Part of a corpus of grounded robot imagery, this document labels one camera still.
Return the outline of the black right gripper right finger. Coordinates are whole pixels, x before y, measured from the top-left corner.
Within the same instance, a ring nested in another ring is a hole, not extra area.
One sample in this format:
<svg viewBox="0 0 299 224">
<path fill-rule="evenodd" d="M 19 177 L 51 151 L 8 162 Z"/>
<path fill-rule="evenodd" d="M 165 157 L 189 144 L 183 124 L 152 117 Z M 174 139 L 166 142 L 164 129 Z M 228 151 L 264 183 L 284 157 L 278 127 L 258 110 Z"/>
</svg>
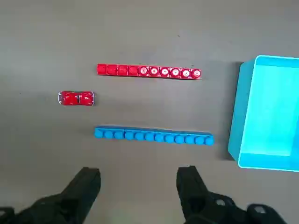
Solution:
<svg viewBox="0 0 299 224">
<path fill-rule="evenodd" d="M 239 208 L 225 195 L 207 189 L 195 166 L 179 167 L 176 186 L 186 224 L 285 224 L 272 207 Z"/>
</svg>

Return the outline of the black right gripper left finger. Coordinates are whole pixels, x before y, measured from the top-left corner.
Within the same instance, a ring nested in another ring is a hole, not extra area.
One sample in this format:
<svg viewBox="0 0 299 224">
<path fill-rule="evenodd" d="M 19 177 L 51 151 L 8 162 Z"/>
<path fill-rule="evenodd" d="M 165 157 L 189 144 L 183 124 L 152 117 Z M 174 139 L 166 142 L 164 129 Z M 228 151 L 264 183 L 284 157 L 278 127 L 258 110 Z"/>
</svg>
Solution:
<svg viewBox="0 0 299 224">
<path fill-rule="evenodd" d="M 101 188 L 98 168 L 82 168 L 59 194 L 38 199 L 16 213 L 12 207 L 0 208 L 2 224 L 82 224 Z"/>
</svg>

